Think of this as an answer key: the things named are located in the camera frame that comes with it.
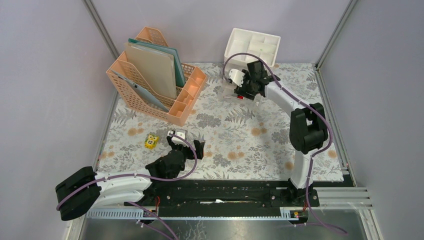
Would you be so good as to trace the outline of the floral patterned table mat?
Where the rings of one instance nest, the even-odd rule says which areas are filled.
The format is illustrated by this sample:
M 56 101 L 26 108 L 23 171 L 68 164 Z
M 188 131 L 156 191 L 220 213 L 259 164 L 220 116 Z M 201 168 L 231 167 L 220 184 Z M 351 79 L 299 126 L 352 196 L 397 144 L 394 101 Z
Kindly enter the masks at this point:
M 290 117 L 267 98 L 255 104 L 220 97 L 223 66 L 199 63 L 207 82 L 184 125 L 187 139 L 205 140 L 204 157 L 186 162 L 192 179 L 287 180 L 294 170 L 295 150 L 289 140 Z M 167 154 L 166 136 L 175 125 L 138 113 L 119 99 L 103 151 L 101 172 L 135 171 Z M 145 148 L 148 134 L 160 137 Z

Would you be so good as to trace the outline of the teal file folder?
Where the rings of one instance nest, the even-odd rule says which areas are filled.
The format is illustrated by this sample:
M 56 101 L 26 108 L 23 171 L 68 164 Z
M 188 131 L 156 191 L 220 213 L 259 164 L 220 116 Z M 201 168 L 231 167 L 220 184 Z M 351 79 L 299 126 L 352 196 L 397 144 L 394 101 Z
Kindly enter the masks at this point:
M 184 85 L 186 83 L 186 79 L 185 79 L 185 76 L 184 76 L 184 71 L 183 71 L 183 67 L 182 67 L 182 64 L 181 64 L 181 61 L 180 61 L 178 51 L 175 48 L 164 46 L 164 45 L 159 45 L 159 44 L 155 44 L 155 43 L 139 41 L 139 40 L 132 39 L 132 38 L 129 38 L 128 42 L 132 43 L 132 44 L 139 45 L 139 46 L 158 50 L 158 51 L 161 51 L 163 53 L 167 53 L 167 54 L 172 55 L 173 59 L 174 59 L 173 62 L 174 62 L 174 71 L 175 71 L 175 84 L 176 84 L 177 87 L 180 87 L 180 88 L 184 87 Z

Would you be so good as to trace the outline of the aluminium frame post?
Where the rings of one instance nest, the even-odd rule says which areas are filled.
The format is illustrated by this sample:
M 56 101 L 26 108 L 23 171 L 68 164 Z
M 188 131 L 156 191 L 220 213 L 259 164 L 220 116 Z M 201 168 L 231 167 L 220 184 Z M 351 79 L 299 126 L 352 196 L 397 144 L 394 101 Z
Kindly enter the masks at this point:
M 350 0 L 348 2 L 348 5 L 345 8 L 345 10 L 344 10 L 344 12 L 343 12 L 340 20 L 338 21 L 338 23 L 337 23 L 334 31 L 332 32 L 332 34 L 331 34 L 331 36 L 330 36 L 330 38 L 329 38 L 329 40 L 328 40 L 328 42 L 327 42 L 327 44 L 326 44 L 323 52 L 322 52 L 322 54 L 320 55 L 318 61 L 315 64 L 315 67 L 317 69 L 320 69 L 323 66 L 323 64 L 324 64 L 327 56 L 329 55 L 329 53 L 330 53 L 333 45 L 335 44 L 335 42 L 336 42 L 339 34 L 341 33 L 344 25 L 348 21 L 351 13 L 353 12 L 353 10 L 354 10 L 354 8 L 355 8 L 355 6 L 357 5 L 358 2 L 359 2 L 358 0 Z
M 114 44 L 104 22 L 102 21 L 102 18 L 99 15 L 94 2 L 92 0 L 82 0 L 82 3 L 85 5 L 90 17 L 92 18 L 95 26 L 97 27 L 111 55 L 113 56 L 114 59 L 117 59 L 120 53 L 116 45 Z

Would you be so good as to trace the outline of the white plastic drawer unit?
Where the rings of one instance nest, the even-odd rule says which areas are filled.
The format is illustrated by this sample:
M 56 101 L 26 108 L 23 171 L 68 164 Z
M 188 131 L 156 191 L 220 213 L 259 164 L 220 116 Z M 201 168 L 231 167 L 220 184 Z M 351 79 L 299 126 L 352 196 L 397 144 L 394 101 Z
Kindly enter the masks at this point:
M 259 94 L 254 100 L 239 99 L 234 93 L 235 86 L 228 81 L 231 69 L 247 70 L 248 64 L 261 58 L 270 68 L 274 67 L 281 37 L 241 28 L 233 28 L 224 52 L 225 75 L 219 97 L 228 102 L 258 105 L 262 100 Z

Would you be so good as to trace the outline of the yellow owl eraser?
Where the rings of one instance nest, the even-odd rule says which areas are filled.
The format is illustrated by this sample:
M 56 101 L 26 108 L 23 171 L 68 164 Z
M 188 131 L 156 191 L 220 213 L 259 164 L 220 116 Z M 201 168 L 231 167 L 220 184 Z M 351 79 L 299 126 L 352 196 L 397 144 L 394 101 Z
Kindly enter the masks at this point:
M 147 149 L 154 149 L 157 146 L 159 140 L 159 136 L 153 133 L 149 133 L 144 141 L 144 147 Z

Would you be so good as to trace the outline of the beige file folder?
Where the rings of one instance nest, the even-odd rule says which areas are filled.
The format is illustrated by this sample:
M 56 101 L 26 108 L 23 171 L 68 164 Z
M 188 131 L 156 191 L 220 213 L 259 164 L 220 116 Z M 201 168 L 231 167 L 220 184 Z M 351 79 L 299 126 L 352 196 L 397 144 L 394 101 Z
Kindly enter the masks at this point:
M 177 98 L 174 57 L 135 43 L 124 44 L 128 62 L 144 77 L 152 90 L 169 99 Z

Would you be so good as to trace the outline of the right aluminium frame post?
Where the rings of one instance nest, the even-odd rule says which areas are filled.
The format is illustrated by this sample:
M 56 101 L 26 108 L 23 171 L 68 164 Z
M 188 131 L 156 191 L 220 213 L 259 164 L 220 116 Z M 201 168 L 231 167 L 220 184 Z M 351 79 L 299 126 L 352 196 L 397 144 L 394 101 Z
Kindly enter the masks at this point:
M 330 38 L 329 38 L 329 40 L 328 40 L 328 42 L 327 42 L 327 44 L 326 44 L 323 52 L 322 52 L 322 54 L 320 55 L 318 61 L 315 64 L 315 67 L 317 69 L 320 69 L 323 66 L 323 64 L 324 64 L 327 56 L 329 55 L 329 53 L 330 53 L 333 45 L 335 44 L 335 42 L 336 42 L 339 34 L 341 33 L 344 25 L 348 21 L 351 13 L 353 12 L 353 10 L 354 10 L 354 8 L 355 8 L 355 6 L 357 5 L 358 2 L 359 2 L 358 0 L 350 0 L 348 2 L 348 5 L 345 8 L 345 10 L 344 10 L 344 12 L 343 12 L 340 20 L 338 21 L 338 23 L 337 23 L 334 31 L 332 32 L 332 34 L 331 34 L 331 36 L 330 36 Z

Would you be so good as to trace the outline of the light blue clipboard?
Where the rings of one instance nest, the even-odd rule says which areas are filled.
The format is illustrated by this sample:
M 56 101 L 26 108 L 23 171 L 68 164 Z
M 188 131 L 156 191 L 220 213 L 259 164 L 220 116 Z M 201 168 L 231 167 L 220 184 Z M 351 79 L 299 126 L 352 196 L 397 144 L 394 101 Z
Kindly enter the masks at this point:
M 137 83 L 133 82 L 132 80 L 130 80 L 129 78 L 125 77 L 124 75 L 118 73 L 117 71 L 112 70 L 112 69 L 109 69 L 109 70 L 111 70 L 114 74 L 116 74 L 120 79 L 126 81 L 141 98 L 143 98 L 147 102 L 155 105 L 156 107 L 158 107 L 162 111 L 164 111 L 166 113 L 169 112 L 169 109 L 166 108 L 165 105 L 163 103 L 161 103 L 159 101 L 159 99 L 156 98 L 153 94 L 151 94 L 147 89 L 143 88 L 142 86 L 138 85 Z

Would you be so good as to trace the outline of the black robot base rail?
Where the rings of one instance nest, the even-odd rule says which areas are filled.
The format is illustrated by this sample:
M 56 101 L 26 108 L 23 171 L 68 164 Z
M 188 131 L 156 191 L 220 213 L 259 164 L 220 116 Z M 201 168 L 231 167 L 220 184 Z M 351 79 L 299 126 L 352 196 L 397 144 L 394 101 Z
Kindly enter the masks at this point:
M 308 195 L 287 180 L 179 180 L 155 182 L 139 206 L 162 218 L 281 217 L 281 209 L 319 207 L 315 189 Z

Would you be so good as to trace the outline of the orange plastic file organizer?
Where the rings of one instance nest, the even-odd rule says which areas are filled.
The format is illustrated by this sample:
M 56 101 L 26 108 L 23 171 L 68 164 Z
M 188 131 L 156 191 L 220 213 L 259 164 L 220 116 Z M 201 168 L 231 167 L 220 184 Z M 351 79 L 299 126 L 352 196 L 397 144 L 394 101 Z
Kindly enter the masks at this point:
M 169 47 L 162 33 L 158 29 L 151 27 L 144 27 L 133 39 Z M 136 67 L 128 62 L 125 50 L 110 66 L 106 73 L 121 98 L 130 109 L 182 127 L 207 82 L 207 75 L 196 66 L 186 63 L 181 63 L 181 65 L 184 72 L 185 85 L 184 87 L 176 86 L 176 99 L 170 99 L 154 92 Z M 120 79 L 110 69 L 148 90 L 164 104 L 169 111 L 164 112 L 152 103 L 141 98 L 125 80 Z

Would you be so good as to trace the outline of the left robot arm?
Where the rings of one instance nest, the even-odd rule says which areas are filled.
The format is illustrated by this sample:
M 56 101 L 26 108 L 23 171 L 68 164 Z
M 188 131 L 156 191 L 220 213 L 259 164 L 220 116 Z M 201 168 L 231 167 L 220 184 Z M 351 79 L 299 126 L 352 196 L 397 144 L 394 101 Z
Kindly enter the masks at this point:
M 70 221 L 85 215 L 91 208 L 125 202 L 152 204 L 154 182 L 175 182 L 187 178 L 180 176 L 186 160 L 197 162 L 204 156 L 205 141 L 194 140 L 190 144 L 184 137 L 170 132 L 167 141 L 171 151 L 144 168 L 124 173 L 95 172 L 86 166 L 60 182 L 55 187 L 58 204 L 56 210 L 62 221 Z

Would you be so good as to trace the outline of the left aluminium frame post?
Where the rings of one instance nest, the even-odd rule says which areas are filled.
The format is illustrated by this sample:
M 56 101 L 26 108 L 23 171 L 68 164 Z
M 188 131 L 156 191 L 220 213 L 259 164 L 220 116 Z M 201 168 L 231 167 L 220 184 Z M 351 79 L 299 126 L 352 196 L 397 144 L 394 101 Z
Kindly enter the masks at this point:
M 116 45 L 114 44 L 104 22 L 102 21 L 102 18 L 99 15 L 94 2 L 92 0 L 82 0 L 82 3 L 85 5 L 90 17 L 92 18 L 95 26 L 97 27 L 111 55 L 113 56 L 114 59 L 117 59 L 120 53 Z

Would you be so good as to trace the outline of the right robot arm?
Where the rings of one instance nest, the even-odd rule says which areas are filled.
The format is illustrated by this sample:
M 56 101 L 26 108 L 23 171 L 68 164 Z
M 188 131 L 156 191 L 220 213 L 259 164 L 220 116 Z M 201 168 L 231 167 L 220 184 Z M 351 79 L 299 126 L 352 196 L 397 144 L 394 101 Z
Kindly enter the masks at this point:
M 260 60 L 248 63 L 247 69 L 231 69 L 228 81 L 236 85 L 237 96 L 254 100 L 261 95 L 290 117 L 289 141 L 295 149 L 295 161 L 283 195 L 291 205 L 301 205 L 313 189 L 311 151 L 322 148 L 329 137 L 323 105 L 303 102 Z

